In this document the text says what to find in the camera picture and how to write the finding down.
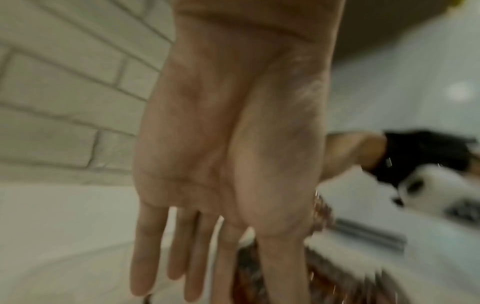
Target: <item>person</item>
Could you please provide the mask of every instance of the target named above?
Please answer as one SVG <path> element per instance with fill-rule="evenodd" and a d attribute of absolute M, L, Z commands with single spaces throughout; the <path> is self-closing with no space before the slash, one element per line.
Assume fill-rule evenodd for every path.
<path fill-rule="evenodd" d="M 177 207 L 167 274 L 185 275 L 187 301 L 203 291 L 222 216 L 211 304 L 230 301 L 237 245 L 248 227 L 271 303 L 310 302 L 303 242 L 314 225 L 314 190 L 348 168 L 342 145 L 326 145 L 324 128 L 343 7 L 344 0 L 173 3 L 176 42 L 135 149 L 133 294 L 152 288 L 169 209 Z M 325 159 L 329 146 L 337 148 Z"/>

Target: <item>hand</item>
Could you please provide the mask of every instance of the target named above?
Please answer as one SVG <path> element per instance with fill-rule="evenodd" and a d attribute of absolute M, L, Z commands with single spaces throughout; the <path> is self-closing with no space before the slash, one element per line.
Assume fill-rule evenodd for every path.
<path fill-rule="evenodd" d="M 227 303 L 238 241 L 255 229 L 273 304 L 307 303 L 303 240 L 322 170 L 323 114 L 341 0 L 179 0 L 177 41 L 146 107 L 134 160 L 140 199 L 132 292 L 149 292 L 170 207 L 168 275 Z"/>

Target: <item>finger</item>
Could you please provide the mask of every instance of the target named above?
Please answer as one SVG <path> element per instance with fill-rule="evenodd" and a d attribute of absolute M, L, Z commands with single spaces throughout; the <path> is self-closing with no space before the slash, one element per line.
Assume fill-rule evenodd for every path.
<path fill-rule="evenodd" d="M 310 303 L 303 240 L 257 237 L 257 242 L 270 302 L 272 304 Z"/>
<path fill-rule="evenodd" d="M 199 216 L 186 272 L 184 295 L 188 302 L 193 302 L 202 295 L 210 241 L 218 219 L 218 215 L 201 214 Z"/>
<path fill-rule="evenodd" d="M 231 288 L 237 265 L 237 248 L 245 231 L 246 227 L 236 227 L 226 221 L 221 225 L 213 265 L 211 304 L 226 304 L 231 301 Z"/>
<path fill-rule="evenodd" d="M 162 235 L 168 216 L 168 208 L 157 208 L 140 202 L 130 265 L 130 289 L 134 295 L 147 294 L 155 283 Z"/>
<path fill-rule="evenodd" d="M 167 269 L 167 275 L 172 280 L 181 278 L 187 271 L 198 215 L 198 211 L 191 209 L 178 209 L 176 213 Z"/>

